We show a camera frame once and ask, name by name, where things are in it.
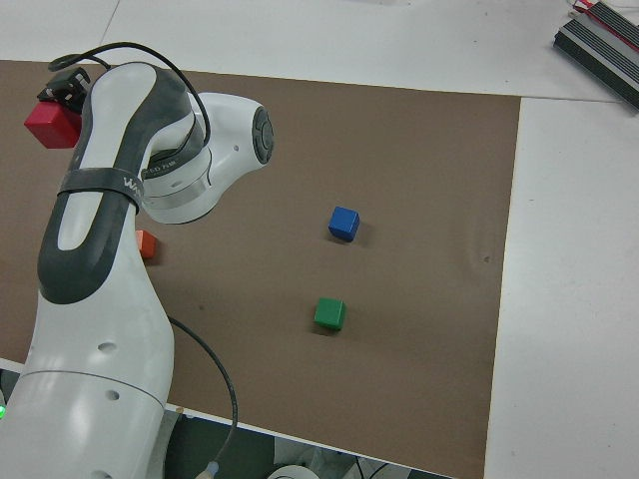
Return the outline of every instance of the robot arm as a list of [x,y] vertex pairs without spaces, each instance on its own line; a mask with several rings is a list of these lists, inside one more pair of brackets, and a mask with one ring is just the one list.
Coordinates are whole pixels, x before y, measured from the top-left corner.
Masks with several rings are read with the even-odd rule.
[[173,333],[138,254],[135,214],[196,220],[273,147],[259,104],[202,97],[213,118],[206,145],[193,99],[164,70],[114,68],[87,97],[42,242],[31,348],[0,421],[3,477],[145,477]]

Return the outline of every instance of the brown mat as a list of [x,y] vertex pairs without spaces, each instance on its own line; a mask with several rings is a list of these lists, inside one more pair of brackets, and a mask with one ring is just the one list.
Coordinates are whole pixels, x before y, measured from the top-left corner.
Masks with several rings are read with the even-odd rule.
[[[43,64],[0,62],[0,356],[16,361],[71,158],[22,126],[49,76]],[[158,296],[222,357],[241,420],[480,478],[519,99],[191,78],[201,91],[264,103],[277,135],[272,163],[202,221],[139,221],[161,242],[149,263]],[[360,213],[352,244],[327,233],[336,205]],[[320,296],[345,301],[343,331],[314,327]],[[230,414],[218,373],[181,333],[170,401]]]

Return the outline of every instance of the white tabletop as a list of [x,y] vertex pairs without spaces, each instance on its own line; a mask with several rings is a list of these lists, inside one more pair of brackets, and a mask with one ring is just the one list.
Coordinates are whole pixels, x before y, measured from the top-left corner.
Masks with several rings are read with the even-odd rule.
[[[637,7],[620,11],[639,23],[639,0],[615,4]],[[485,477],[634,477],[637,118],[552,49],[569,11],[563,0],[22,0],[0,3],[0,58],[128,40],[187,70],[525,97]]]

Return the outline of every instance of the black strap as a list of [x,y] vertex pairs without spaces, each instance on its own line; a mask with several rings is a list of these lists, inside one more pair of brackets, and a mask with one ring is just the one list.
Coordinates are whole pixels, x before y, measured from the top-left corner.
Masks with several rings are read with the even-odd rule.
[[70,170],[62,180],[58,195],[65,192],[116,192],[125,195],[140,210],[142,181],[131,173],[117,168],[83,168]]

